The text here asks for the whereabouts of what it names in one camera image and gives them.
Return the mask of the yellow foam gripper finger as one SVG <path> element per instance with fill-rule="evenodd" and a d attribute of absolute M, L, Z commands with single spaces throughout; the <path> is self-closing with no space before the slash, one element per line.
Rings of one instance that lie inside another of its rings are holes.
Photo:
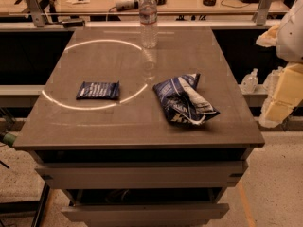
<path fill-rule="evenodd" d="M 271 26 L 266 32 L 264 32 L 257 38 L 256 44 L 263 47 L 276 46 L 276 37 L 278 29 L 279 25 Z"/>
<path fill-rule="evenodd" d="M 272 85 L 258 119 L 265 128 L 281 124 L 303 100 L 303 64 L 289 62 L 273 79 Z"/>

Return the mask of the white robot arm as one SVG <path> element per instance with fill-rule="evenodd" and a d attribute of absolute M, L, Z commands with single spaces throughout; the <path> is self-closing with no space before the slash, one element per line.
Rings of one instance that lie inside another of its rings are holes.
<path fill-rule="evenodd" d="M 303 101 L 303 0 L 296 0 L 278 25 L 259 36 L 256 44 L 274 46 L 280 59 L 287 62 L 272 80 L 265 99 L 259 124 L 274 128 L 281 124 Z"/>

